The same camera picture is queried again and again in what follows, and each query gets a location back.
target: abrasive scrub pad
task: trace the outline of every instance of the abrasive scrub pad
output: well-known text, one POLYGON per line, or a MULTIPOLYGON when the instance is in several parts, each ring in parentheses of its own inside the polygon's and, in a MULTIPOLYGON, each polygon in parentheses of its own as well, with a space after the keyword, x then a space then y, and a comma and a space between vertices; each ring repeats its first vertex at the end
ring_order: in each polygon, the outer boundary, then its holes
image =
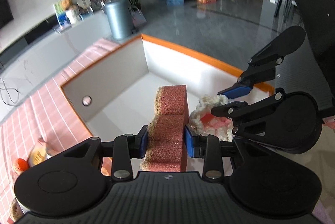
POLYGON ((148 126, 144 171, 186 171, 187 151, 183 140, 188 122, 186 85, 160 87, 155 99, 155 117, 148 126))
POLYGON ((186 85, 163 86, 155 98, 155 115, 184 115, 188 123, 186 85))

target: gray floor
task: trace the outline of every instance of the gray floor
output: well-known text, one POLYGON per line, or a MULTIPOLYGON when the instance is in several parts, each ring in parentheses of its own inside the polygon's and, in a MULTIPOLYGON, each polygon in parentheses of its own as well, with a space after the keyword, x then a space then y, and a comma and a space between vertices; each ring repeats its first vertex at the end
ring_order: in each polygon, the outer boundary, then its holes
POLYGON ((219 0, 207 5, 188 2, 178 7, 162 2, 143 9, 148 24, 140 32, 245 70, 252 55, 299 21, 299 16, 291 14, 283 24, 283 8, 274 19, 275 7, 268 0, 219 0))

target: metal screw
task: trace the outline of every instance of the metal screw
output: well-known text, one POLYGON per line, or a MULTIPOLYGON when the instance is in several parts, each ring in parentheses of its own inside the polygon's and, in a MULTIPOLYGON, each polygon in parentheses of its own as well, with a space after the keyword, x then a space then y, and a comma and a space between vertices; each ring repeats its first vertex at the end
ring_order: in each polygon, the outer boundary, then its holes
POLYGON ((276 99, 276 100, 280 100, 281 98, 282 98, 282 94, 281 94, 281 92, 277 92, 276 93, 276 95, 274 96, 274 98, 276 99))
POLYGON ((124 179, 129 177, 130 173, 127 170, 118 170, 114 172, 114 177, 118 179, 124 179))
POLYGON ((209 170, 206 172, 205 176, 209 179, 218 179, 222 176, 222 173, 217 170, 209 170))
POLYGON ((87 107, 87 106, 91 105, 92 98, 90 96, 84 96, 82 102, 83 102, 83 105, 87 107))

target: white marble countertop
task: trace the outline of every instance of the white marble countertop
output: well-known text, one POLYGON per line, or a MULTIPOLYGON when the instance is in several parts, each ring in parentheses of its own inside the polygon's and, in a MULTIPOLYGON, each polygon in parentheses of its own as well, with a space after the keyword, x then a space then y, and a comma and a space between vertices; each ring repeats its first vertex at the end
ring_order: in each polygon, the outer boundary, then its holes
MULTIPOLYGON (((51 32, 45 36, 10 64, 0 77, 7 88, 15 88, 19 91, 16 104, 19 105, 84 49, 98 39, 110 36, 111 31, 106 15, 102 11, 97 12, 62 34, 51 32)), ((12 100, 16 101, 17 92, 9 90, 9 93, 12 100)), ((1 90, 1 95, 5 102, 13 105, 6 91, 1 90)), ((0 121, 2 122, 16 107, 6 105, 3 100, 0 100, 0 121)))

